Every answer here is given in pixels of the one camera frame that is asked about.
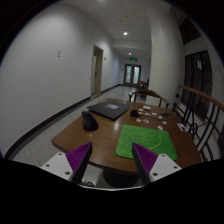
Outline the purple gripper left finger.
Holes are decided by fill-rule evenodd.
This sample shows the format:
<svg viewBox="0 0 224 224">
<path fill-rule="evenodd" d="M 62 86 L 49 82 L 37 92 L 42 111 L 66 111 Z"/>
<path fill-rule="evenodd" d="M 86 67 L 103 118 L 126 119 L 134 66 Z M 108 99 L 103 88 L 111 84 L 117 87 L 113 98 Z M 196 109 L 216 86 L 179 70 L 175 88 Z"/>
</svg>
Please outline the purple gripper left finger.
<svg viewBox="0 0 224 224">
<path fill-rule="evenodd" d="M 92 154 L 92 143 L 88 142 L 68 153 L 59 152 L 41 168 L 65 180 L 79 184 Z"/>
</svg>

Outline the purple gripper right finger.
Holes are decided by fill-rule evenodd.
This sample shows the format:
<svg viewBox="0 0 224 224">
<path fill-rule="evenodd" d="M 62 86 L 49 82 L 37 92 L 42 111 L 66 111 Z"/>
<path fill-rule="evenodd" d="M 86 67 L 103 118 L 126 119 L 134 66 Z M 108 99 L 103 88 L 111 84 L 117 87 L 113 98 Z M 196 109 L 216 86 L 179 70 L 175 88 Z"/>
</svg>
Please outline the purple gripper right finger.
<svg viewBox="0 0 224 224">
<path fill-rule="evenodd" d="M 181 170 L 168 155 L 157 155 L 137 143 L 132 143 L 132 154 L 143 185 Z"/>
</svg>

